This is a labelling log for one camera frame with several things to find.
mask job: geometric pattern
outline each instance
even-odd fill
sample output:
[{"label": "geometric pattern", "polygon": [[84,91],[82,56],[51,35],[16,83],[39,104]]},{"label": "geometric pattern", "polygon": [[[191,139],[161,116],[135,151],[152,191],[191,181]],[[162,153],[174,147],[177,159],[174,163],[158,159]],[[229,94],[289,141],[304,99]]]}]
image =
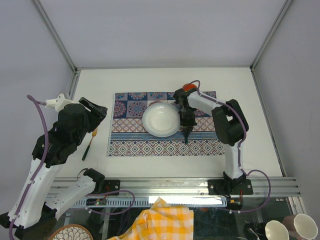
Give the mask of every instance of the geometric pattern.
[{"label": "geometric pattern", "polygon": [[[212,117],[197,117],[193,132],[214,132],[215,125]],[[112,133],[146,133],[142,118],[116,118],[112,121]]]},{"label": "geometric pattern", "polygon": [[109,157],[148,156],[217,156],[224,155],[224,145],[218,139],[189,140],[127,140],[110,141]]},{"label": "geometric pattern", "polygon": [[[205,94],[216,98],[215,91]],[[155,137],[143,126],[146,109],[156,103],[170,103],[179,111],[173,98],[174,92],[120,92],[115,94],[113,119],[107,156],[208,156],[223,155],[224,145],[217,139],[213,118],[197,109],[196,126],[188,138],[181,129],[169,137]]]}]

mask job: orange object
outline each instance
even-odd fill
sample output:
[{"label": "orange object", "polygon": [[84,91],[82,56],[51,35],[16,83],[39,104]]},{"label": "orange object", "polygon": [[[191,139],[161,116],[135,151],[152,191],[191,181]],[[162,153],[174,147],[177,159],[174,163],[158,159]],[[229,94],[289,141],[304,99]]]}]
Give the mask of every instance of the orange object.
[{"label": "orange object", "polygon": [[183,85],[183,87],[182,87],[182,89],[185,91],[188,91],[190,89],[196,89],[196,88],[197,88],[197,86],[192,83],[191,84],[187,83],[187,84]]}]

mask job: patterned placemat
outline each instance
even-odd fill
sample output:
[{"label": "patterned placemat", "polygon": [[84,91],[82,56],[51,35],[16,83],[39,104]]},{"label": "patterned placemat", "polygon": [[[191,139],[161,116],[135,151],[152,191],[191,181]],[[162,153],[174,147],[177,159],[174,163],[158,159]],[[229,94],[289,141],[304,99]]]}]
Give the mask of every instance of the patterned placemat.
[{"label": "patterned placemat", "polygon": [[[215,91],[204,93],[216,97]],[[195,111],[197,126],[190,133],[187,145],[181,131],[169,137],[156,137],[145,130],[142,117],[149,106],[162,102],[180,109],[173,95],[174,92],[116,93],[107,156],[224,155],[224,145],[217,138],[212,117],[198,109]]]}]

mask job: towel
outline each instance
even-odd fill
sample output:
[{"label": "towel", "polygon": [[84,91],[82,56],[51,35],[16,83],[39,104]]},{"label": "towel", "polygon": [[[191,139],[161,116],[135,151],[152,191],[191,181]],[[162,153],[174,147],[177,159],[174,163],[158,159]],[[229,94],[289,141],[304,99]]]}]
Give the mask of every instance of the towel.
[{"label": "towel", "polygon": [[194,211],[182,205],[171,206],[159,197],[124,234],[110,240],[192,240],[193,237]]}]

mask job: purple cable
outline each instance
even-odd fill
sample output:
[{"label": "purple cable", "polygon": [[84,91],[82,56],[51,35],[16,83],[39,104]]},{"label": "purple cable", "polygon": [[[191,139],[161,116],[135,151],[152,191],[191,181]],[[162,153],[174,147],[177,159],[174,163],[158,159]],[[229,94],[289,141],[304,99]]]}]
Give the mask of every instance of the purple cable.
[{"label": "purple cable", "polygon": [[238,144],[238,167],[241,169],[241,171],[243,172],[243,174],[248,177],[252,172],[259,172],[259,173],[263,174],[263,175],[265,176],[266,180],[268,181],[269,191],[268,191],[268,195],[267,195],[264,203],[261,204],[260,206],[256,207],[256,208],[254,208],[254,209],[241,211],[241,213],[250,213],[250,212],[254,212],[254,211],[256,211],[256,210],[259,210],[259,209],[263,208],[263,207],[268,203],[268,201],[269,201],[269,199],[270,199],[270,195],[271,195],[271,182],[270,182],[270,178],[269,178],[269,177],[267,176],[267,174],[265,174],[263,171],[254,169],[254,170],[251,170],[249,173],[246,173],[246,171],[245,171],[245,170],[242,168],[242,166],[241,166],[241,150],[240,150],[240,147],[241,147],[241,144],[242,144],[242,143],[246,140],[246,138],[247,138],[247,130],[246,130],[246,127],[245,127],[244,122],[242,121],[241,117],[240,117],[239,114],[236,112],[236,110],[234,110],[231,106],[229,106],[229,105],[226,104],[225,102],[218,101],[218,100],[217,100],[216,98],[214,98],[214,97],[211,97],[211,96],[208,96],[208,95],[206,95],[206,94],[204,94],[204,93],[201,93],[201,92],[200,92],[200,84],[201,84],[201,83],[200,83],[199,80],[194,80],[194,81],[190,82],[189,85],[192,84],[192,83],[195,83],[195,82],[198,83],[197,93],[198,93],[201,97],[203,97],[203,98],[205,98],[205,99],[208,99],[208,100],[210,100],[210,101],[212,101],[212,102],[214,102],[214,103],[216,103],[216,104],[220,104],[220,105],[223,105],[223,106],[227,107],[229,110],[232,111],[232,113],[233,113],[233,114],[236,116],[236,118],[239,120],[239,122],[240,122],[240,124],[241,124],[241,127],[242,127],[242,130],[243,130],[243,139],[242,139],[242,140],[239,142],[239,144]]},{"label": "purple cable", "polygon": [[[108,215],[108,216],[111,216],[111,215],[119,215],[119,214],[125,213],[126,211],[128,211],[128,210],[135,204],[136,196],[135,196],[135,194],[134,194],[132,191],[129,191],[129,190],[110,191],[110,192],[107,192],[106,194],[103,194],[103,195],[106,195],[106,196],[107,196],[107,195],[110,195],[110,194],[117,194],[117,193],[129,193],[129,194],[131,194],[132,197],[133,197],[132,203],[131,203],[130,206],[127,207],[125,210],[119,211],[119,212],[103,213],[103,212],[99,212],[99,211],[92,210],[92,209],[89,208],[89,207],[88,207],[88,209],[90,209],[90,211],[92,211],[93,213],[100,214],[100,215]],[[92,196],[99,196],[99,195],[102,195],[102,194],[88,194],[88,195],[86,195],[86,196],[87,196],[87,197],[92,197]]]},{"label": "purple cable", "polygon": [[[41,118],[43,130],[44,130],[44,151],[43,151],[43,155],[42,155],[42,158],[41,158],[41,162],[40,162],[39,166],[36,168],[36,170],[34,171],[33,175],[30,178],[30,181],[34,181],[36,176],[37,176],[37,174],[39,173],[41,167],[43,166],[43,164],[45,162],[45,159],[46,159],[46,156],[47,156],[48,147],[49,147],[49,135],[48,135],[48,129],[47,129],[47,124],[46,124],[46,120],[45,120],[44,114],[41,111],[41,108],[39,106],[39,104],[43,105],[45,103],[35,100],[31,95],[27,95],[26,97],[34,103],[36,109],[38,110],[38,113],[39,113],[40,118]],[[18,214],[19,214],[19,212],[21,210],[21,207],[25,202],[25,199],[27,197],[27,194],[29,192],[29,189],[30,189],[31,185],[32,184],[29,183],[26,186],[26,188],[25,188],[25,190],[24,190],[24,192],[22,194],[21,200],[19,202],[19,205],[18,205],[14,215],[18,216]],[[10,240],[15,240],[14,236],[13,236],[13,228],[14,228],[14,225],[15,225],[15,221],[16,221],[16,219],[14,218],[10,223],[10,227],[9,227],[9,238],[10,238]]]}]

